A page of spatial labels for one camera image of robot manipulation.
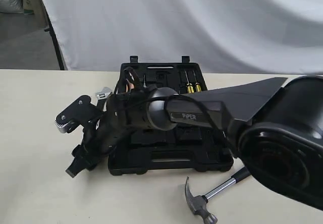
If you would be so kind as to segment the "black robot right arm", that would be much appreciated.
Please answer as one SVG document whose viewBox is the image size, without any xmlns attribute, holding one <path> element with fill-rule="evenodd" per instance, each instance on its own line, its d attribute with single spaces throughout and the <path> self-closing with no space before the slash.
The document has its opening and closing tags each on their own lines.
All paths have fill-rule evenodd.
<svg viewBox="0 0 323 224">
<path fill-rule="evenodd" d="M 91 102 L 69 106 L 67 130 L 84 128 L 69 176 L 96 166 L 135 131 L 168 131 L 181 123 L 219 131 L 257 181 L 322 209 L 322 76 L 274 77 L 188 94 L 131 82 L 129 92 L 107 98 L 105 111 Z"/>
</svg>

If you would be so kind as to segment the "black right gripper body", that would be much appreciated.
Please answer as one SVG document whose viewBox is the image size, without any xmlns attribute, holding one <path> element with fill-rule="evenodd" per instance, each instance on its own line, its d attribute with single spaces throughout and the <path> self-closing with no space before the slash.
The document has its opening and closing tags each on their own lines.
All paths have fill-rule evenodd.
<svg viewBox="0 0 323 224">
<path fill-rule="evenodd" d="M 80 156 L 87 163 L 98 163 L 106 158 L 123 139 L 137 130 L 151 129 L 147 116 L 149 89 L 132 89 L 112 93 L 106 101 L 106 111 L 99 119 L 98 128 L 90 137 L 84 137 Z"/>
</svg>

